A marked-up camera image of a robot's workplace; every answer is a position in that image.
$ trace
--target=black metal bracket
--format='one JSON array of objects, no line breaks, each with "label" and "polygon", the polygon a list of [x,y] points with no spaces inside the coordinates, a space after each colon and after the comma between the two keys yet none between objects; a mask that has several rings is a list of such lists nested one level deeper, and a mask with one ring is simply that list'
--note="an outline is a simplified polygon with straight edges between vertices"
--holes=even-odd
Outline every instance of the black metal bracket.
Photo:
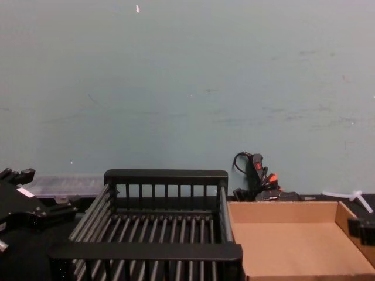
[{"label": "black metal bracket", "polygon": [[32,182],[34,169],[0,172],[0,232],[18,227],[44,229],[52,224],[73,220],[77,208],[71,203],[45,206],[36,196],[18,187]]},{"label": "black metal bracket", "polygon": [[349,235],[361,239],[361,244],[375,246],[375,221],[348,219]]}]

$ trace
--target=black cable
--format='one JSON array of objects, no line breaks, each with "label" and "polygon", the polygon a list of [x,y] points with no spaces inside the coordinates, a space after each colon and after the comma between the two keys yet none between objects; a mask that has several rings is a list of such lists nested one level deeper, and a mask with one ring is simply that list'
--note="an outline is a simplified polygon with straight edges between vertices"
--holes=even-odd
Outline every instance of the black cable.
[{"label": "black cable", "polygon": [[232,167],[233,167],[233,166],[236,167],[238,171],[240,171],[240,172],[244,173],[246,176],[248,176],[248,174],[247,174],[243,169],[241,169],[241,168],[237,165],[237,158],[240,157],[240,156],[244,156],[244,157],[247,158],[247,160],[250,160],[251,154],[248,153],[248,152],[246,152],[246,151],[242,151],[242,152],[238,153],[238,154],[234,157],[234,159],[233,159]]}]

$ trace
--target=white plastic piece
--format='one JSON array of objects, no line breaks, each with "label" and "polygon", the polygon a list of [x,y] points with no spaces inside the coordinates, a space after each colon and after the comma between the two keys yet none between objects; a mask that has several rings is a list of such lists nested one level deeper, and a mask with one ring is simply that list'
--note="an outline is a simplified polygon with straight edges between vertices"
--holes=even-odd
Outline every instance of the white plastic piece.
[{"label": "white plastic piece", "polygon": [[6,229],[6,222],[3,224],[0,224],[0,232],[4,231]]},{"label": "white plastic piece", "polygon": [[4,242],[4,241],[1,241],[0,240],[0,252],[5,252],[5,250],[8,248],[9,246]]},{"label": "white plastic piece", "polygon": [[26,195],[29,198],[34,196],[34,194],[32,194],[30,191],[24,189],[23,187],[20,187],[19,189],[17,189],[17,191],[21,192],[23,195]]},{"label": "white plastic piece", "polygon": [[352,194],[340,194],[340,193],[332,193],[323,191],[323,195],[332,196],[332,197],[339,197],[339,198],[348,198],[350,201],[354,201],[356,198],[362,203],[362,205],[366,208],[366,210],[371,214],[373,213],[373,209],[371,206],[366,202],[366,200],[362,197],[362,191],[355,190]]}]

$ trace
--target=open cardboard box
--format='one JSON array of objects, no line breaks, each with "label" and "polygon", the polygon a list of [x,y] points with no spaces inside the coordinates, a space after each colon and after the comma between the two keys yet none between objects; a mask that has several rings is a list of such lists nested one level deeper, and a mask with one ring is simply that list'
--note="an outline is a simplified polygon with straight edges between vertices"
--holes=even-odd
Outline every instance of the open cardboard box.
[{"label": "open cardboard box", "polygon": [[349,236],[341,202],[229,202],[249,281],[375,281],[375,247]]}]

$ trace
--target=white plastic connector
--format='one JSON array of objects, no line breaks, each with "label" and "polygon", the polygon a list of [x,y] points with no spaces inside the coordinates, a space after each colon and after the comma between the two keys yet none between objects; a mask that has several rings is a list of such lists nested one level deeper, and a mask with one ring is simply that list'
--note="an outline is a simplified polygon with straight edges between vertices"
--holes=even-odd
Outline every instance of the white plastic connector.
[{"label": "white plastic connector", "polygon": [[362,197],[362,191],[355,190],[352,194],[340,194],[340,193],[332,193],[323,191],[323,195],[332,196],[332,197],[339,197],[339,198],[348,198],[350,201],[354,201],[356,198],[362,203],[362,205],[366,208],[366,210],[371,214],[373,213],[373,209],[371,206],[366,202],[366,200]]}]

